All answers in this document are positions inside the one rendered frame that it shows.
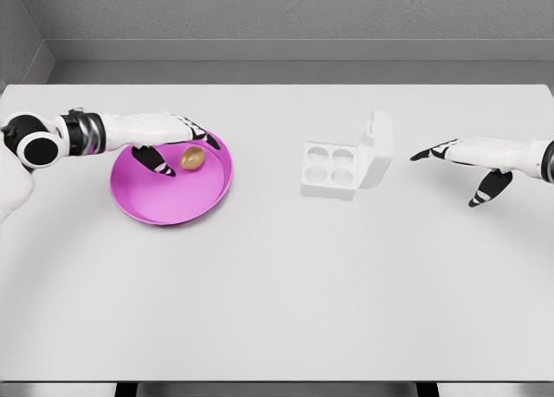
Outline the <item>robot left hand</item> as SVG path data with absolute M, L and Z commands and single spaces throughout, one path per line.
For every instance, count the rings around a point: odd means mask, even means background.
M 218 141 L 202 127 L 185 116 L 161 113 L 141 113 L 126 116 L 128 131 L 132 133 L 132 156 L 148 170 L 174 177 L 175 170 L 156 149 L 159 145 L 180 144 L 202 140 L 216 150 Z

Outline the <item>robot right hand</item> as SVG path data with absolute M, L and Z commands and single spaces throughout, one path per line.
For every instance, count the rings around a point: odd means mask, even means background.
M 437 158 L 489 169 L 468 202 L 470 208 L 475 208 L 496 198 L 512 182 L 513 167 L 507 160 L 512 144 L 513 141 L 499 138 L 457 138 L 417 152 L 410 161 Z

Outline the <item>brown egg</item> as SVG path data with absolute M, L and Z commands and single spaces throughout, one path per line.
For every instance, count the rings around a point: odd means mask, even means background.
M 182 170 L 199 170 L 206 159 L 206 154 L 201 146 L 192 145 L 188 147 L 181 155 L 179 165 Z

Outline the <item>pink round plate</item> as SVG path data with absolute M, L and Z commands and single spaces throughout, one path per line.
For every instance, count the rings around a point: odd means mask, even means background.
M 226 194 L 233 175 L 229 149 L 220 138 L 216 150 L 202 140 L 165 144 L 157 148 L 176 171 L 174 177 L 154 173 L 132 156 L 126 146 L 115 160 L 110 190 L 119 209 L 135 220 L 154 225 L 173 225 L 196 219 L 212 209 Z M 205 153 L 203 165 L 194 171 L 179 166 L 191 146 Z

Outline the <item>white egg box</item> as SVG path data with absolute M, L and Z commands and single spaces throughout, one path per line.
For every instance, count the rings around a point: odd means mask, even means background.
M 394 155 L 393 122 L 374 111 L 356 145 L 304 143 L 300 194 L 351 201 L 357 190 L 380 184 Z

